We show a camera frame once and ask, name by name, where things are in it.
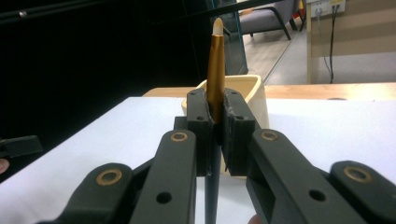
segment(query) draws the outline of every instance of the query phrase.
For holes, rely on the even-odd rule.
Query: gray floor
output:
[[[272,40],[270,45],[277,44]],[[307,84],[306,68],[306,30],[294,32],[292,40],[282,48],[267,50],[273,56],[266,56],[267,60],[274,58],[267,67],[267,73],[260,74],[265,85],[298,85]],[[247,65],[258,64],[250,62],[253,57],[247,56]],[[333,57],[333,83],[369,83],[396,82],[396,52],[347,55]],[[320,58],[321,68],[318,73],[317,84],[330,83],[330,73],[324,59]]]

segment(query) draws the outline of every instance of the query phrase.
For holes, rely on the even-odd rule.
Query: electrical outlet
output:
[[[339,6],[337,13],[344,12],[346,10],[346,0],[319,0],[311,3],[311,18],[317,16],[317,11],[320,17],[332,14],[332,7]]]

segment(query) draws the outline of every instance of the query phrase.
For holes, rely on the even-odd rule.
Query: cable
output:
[[[332,70],[332,46],[334,42],[334,25],[335,25],[335,17],[337,15],[337,10],[340,7],[340,5],[337,5],[336,7],[332,7],[332,39],[330,41],[330,68],[331,68],[331,79],[330,83],[332,83],[332,80],[334,79],[334,72]]]
[[[326,60],[326,51],[324,50],[324,44],[323,44],[323,38],[322,38],[322,34],[321,34],[321,28],[320,28],[320,14],[321,14],[321,8],[317,8],[317,10],[315,11],[317,14],[317,19],[318,19],[318,29],[319,29],[319,36],[320,36],[320,43],[322,46],[322,53],[323,53],[323,60],[324,63],[326,64],[327,70],[329,71],[329,76],[330,76],[330,83],[332,83],[332,71],[330,70],[329,65],[327,64],[327,60]]]

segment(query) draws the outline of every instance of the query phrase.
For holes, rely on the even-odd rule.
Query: pen tip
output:
[[[217,18],[213,24],[213,35],[223,35],[223,24],[221,18]]]

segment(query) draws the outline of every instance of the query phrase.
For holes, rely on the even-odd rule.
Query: floor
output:
[[[295,21],[300,27],[300,19]],[[243,36],[248,73],[262,76],[265,85],[308,84],[306,30],[293,31],[289,25],[287,28],[291,41],[283,31]],[[328,84],[331,80],[322,59],[316,84]],[[396,52],[338,56],[332,60],[333,83],[396,82]]]

